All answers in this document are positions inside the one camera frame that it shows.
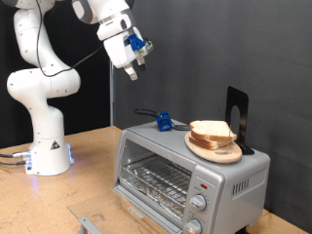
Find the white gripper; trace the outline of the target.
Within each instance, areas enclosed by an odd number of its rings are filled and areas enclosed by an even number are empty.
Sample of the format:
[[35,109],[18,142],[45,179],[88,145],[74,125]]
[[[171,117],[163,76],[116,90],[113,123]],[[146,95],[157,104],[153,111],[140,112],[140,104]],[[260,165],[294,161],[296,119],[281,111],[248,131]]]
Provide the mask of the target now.
[[141,36],[131,14],[119,13],[103,19],[97,37],[103,42],[115,67],[124,67],[132,81],[137,79],[137,73],[131,65],[135,59],[141,71],[146,69],[144,57],[153,50],[153,44]]

